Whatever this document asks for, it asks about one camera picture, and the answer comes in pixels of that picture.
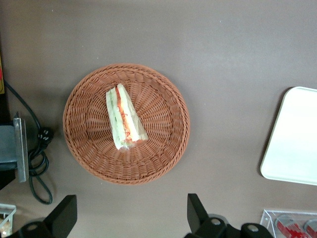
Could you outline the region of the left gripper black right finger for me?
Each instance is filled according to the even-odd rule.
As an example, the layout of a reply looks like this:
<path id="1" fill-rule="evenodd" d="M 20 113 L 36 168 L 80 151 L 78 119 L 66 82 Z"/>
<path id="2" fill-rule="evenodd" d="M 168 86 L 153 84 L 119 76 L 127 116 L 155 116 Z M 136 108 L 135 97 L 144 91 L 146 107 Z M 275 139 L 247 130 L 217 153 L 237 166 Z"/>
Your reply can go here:
<path id="1" fill-rule="evenodd" d="M 191 232 L 185 238 L 239 238 L 240 230 L 218 214 L 208 214 L 195 193 L 187 196 L 187 221 Z"/>

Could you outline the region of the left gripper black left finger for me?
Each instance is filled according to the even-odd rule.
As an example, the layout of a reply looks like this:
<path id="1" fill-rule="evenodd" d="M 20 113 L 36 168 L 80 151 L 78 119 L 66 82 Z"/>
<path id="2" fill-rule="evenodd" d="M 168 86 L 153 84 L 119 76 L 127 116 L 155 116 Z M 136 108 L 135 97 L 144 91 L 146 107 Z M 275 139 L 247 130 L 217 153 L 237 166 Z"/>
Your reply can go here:
<path id="1" fill-rule="evenodd" d="M 42 221 L 29 222 L 12 238 L 66 238 L 77 222 L 77 196 L 67 195 Z"/>

